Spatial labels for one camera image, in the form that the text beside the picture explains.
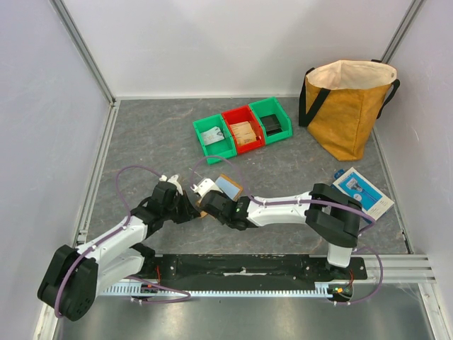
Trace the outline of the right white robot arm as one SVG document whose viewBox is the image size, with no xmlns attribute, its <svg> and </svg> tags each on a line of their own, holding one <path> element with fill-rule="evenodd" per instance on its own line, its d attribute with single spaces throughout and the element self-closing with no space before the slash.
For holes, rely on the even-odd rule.
<svg viewBox="0 0 453 340">
<path fill-rule="evenodd" d="M 307 225 L 328 242 L 326 274 L 342 278 L 350 270 L 357 246 L 362 204 L 323 183 L 311 191 L 284 198 L 241 196 L 236 201 L 218 190 L 207 191 L 201 209 L 222 224 L 236 230 L 267 225 Z"/>
</svg>

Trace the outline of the orange leather card holder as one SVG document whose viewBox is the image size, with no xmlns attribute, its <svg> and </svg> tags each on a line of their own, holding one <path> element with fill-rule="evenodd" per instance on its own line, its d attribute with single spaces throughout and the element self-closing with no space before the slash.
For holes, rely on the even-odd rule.
<svg viewBox="0 0 453 340">
<path fill-rule="evenodd" d="M 232 181 L 229 177 L 221 174 L 215 181 L 216 185 L 219 187 L 221 193 L 225 193 L 232 200 L 237 201 L 243 191 L 242 187 L 236 182 Z M 198 198 L 197 206 L 201 209 L 201 200 L 203 198 Z"/>
</svg>

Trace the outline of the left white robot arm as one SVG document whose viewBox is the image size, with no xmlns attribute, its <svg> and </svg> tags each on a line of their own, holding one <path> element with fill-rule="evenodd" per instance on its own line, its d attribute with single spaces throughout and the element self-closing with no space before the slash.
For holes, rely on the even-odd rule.
<svg viewBox="0 0 453 340">
<path fill-rule="evenodd" d="M 173 183 L 158 183 L 151 196 L 109 231 L 78 247 L 58 248 L 38 288 L 38 299 L 58 318 L 81 319 L 106 288 L 134 274 L 153 275 L 154 252 L 143 245 L 145 239 L 168 220 L 181 224 L 199 216 L 184 190 Z"/>
</svg>

